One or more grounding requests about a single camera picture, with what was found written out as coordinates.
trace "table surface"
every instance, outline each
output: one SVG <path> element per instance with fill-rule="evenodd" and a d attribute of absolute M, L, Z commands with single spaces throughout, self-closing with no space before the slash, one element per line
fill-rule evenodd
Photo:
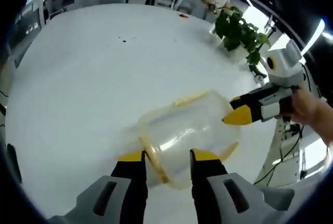
<path fill-rule="evenodd" d="M 203 90 L 230 99 L 256 88 L 210 28 L 176 11 L 129 4 L 70 11 L 46 25 L 16 72 L 6 116 L 23 188 L 45 217 L 65 214 L 78 194 L 112 172 L 137 143 L 133 129 L 142 114 Z M 227 170 L 254 182 L 275 125 L 242 127 Z M 190 188 L 149 189 L 145 223 L 180 221 L 197 222 Z"/>

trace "plastic container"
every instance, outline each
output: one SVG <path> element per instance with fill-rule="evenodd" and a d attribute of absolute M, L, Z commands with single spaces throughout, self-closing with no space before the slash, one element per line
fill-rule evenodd
<path fill-rule="evenodd" d="M 198 148 L 226 160 L 236 149 L 240 127 L 222 118 L 232 111 L 216 91 L 186 97 L 149 112 L 138 121 L 140 142 L 163 183 L 175 189 L 191 184 L 190 150 Z"/>

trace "transparent plastic box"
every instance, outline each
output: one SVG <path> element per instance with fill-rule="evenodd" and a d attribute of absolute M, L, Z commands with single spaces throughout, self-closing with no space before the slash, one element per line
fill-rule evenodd
<path fill-rule="evenodd" d="M 208 91 L 141 116 L 139 139 L 159 179 L 175 189 L 189 186 L 192 148 L 212 151 L 225 161 L 240 136 L 239 126 L 222 121 L 231 111 L 227 99 Z"/>

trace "potted plant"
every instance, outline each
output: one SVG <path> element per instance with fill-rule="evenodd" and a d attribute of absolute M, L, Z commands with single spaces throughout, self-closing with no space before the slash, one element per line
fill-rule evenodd
<path fill-rule="evenodd" d="M 258 33 L 256 26 L 246 23 L 242 16 L 243 13 L 236 6 L 222 9 L 215 22 L 215 32 L 228 52 L 239 50 L 239 54 L 243 49 L 247 63 L 257 65 L 260 61 L 259 47 L 262 44 L 270 45 L 270 41 L 265 34 Z"/>

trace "green plant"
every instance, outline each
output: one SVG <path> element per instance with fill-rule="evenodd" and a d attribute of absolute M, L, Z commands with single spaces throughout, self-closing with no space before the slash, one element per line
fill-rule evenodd
<path fill-rule="evenodd" d="M 260 61 L 259 46 L 271 44 L 265 34 L 258 33 L 258 28 L 246 23 L 242 16 L 236 6 L 222 9 L 215 22 L 215 31 L 229 52 L 242 45 L 249 53 L 246 57 L 248 64 L 257 65 Z"/>

